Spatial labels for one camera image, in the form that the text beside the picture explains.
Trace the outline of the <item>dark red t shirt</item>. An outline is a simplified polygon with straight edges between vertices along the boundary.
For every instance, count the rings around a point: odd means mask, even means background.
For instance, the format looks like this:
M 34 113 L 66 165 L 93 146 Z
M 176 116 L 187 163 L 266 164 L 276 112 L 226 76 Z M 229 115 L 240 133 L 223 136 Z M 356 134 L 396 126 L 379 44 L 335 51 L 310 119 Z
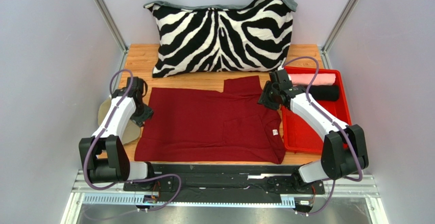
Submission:
M 258 103 L 257 76 L 224 81 L 222 92 L 153 88 L 136 161 L 282 163 L 285 147 L 277 111 Z

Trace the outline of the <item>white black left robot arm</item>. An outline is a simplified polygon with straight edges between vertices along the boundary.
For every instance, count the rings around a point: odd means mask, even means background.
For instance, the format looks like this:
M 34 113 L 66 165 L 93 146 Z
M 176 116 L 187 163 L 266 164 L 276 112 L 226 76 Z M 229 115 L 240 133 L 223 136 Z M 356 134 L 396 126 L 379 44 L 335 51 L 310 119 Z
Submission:
M 122 137 L 129 122 L 139 128 L 153 116 L 142 100 L 148 90 L 139 77 L 127 79 L 127 86 L 114 91 L 102 124 L 91 137 L 79 142 L 79 152 L 88 184 L 115 183 L 146 179 L 150 163 L 129 160 Z

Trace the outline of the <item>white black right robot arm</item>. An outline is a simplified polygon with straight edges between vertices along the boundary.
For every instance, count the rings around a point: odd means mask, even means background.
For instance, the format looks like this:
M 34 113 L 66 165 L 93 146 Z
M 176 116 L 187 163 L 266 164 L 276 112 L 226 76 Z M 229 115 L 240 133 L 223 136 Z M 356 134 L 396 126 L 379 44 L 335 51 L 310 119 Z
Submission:
M 360 182 L 363 169 L 369 165 L 363 129 L 334 117 L 312 97 L 310 86 L 295 86 L 285 70 L 273 71 L 269 76 L 258 103 L 272 110 L 285 107 L 308 123 L 323 140 L 320 160 L 302 165 L 292 173 L 296 184 L 304 186 L 341 178 Z

